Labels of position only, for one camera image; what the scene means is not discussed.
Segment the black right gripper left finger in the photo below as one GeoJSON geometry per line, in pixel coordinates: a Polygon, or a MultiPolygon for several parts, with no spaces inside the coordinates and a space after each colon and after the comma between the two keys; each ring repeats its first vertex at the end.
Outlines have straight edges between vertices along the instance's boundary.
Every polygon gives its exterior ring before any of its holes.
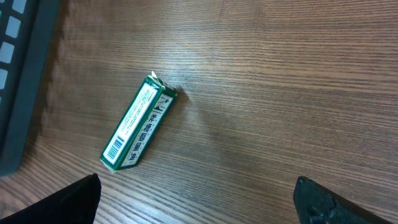
{"type": "Polygon", "coordinates": [[[1,219],[3,224],[92,224],[101,197],[97,174],[88,175],[52,195],[1,219]]]}

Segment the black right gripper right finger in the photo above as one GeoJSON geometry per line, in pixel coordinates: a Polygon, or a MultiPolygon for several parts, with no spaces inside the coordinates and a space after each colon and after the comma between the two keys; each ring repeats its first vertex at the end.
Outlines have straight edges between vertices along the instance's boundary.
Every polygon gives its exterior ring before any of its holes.
{"type": "Polygon", "coordinates": [[[297,179],[293,201],[301,224],[392,224],[312,179],[297,179]]]}

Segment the green white gum box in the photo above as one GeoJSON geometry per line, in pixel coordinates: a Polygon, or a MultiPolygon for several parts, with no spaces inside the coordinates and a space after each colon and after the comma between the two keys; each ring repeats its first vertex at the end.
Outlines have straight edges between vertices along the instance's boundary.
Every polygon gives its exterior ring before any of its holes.
{"type": "Polygon", "coordinates": [[[138,165],[176,99],[155,72],[146,76],[100,155],[104,166],[115,173],[138,165]]]}

